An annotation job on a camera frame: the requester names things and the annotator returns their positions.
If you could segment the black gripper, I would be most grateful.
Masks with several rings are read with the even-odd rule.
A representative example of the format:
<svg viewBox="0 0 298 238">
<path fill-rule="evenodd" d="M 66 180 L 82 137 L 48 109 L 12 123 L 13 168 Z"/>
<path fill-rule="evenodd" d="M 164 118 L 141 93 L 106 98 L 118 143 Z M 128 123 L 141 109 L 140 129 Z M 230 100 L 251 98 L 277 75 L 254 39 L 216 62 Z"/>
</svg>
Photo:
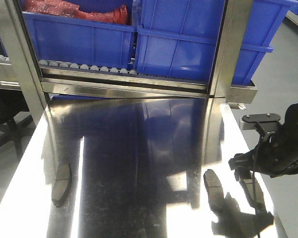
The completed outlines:
<svg viewBox="0 0 298 238">
<path fill-rule="evenodd" d="M 228 162 L 236 181 L 251 179 L 251 171 L 272 178 L 298 174 L 298 124 L 278 127 L 266 142 L 255 147 L 255 155 L 235 154 Z"/>
</svg>

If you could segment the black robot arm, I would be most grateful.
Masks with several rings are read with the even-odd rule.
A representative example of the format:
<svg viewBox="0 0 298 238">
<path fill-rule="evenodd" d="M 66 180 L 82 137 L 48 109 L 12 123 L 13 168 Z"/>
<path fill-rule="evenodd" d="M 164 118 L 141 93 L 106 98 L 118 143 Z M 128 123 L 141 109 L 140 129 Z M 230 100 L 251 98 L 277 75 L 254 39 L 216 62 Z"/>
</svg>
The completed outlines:
<svg viewBox="0 0 298 238">
<path fill-rule="evenodd" d="M 280 119 L 274 113 L 242 117 L 242 128 L 256 130 L 259 141 L 254 149 L 229 160 L 237 181 L 250 179 L 252 172 L 271 178 L 298 174 L 298 103 L 288 107 L 284 123 Z"/>
</svg>

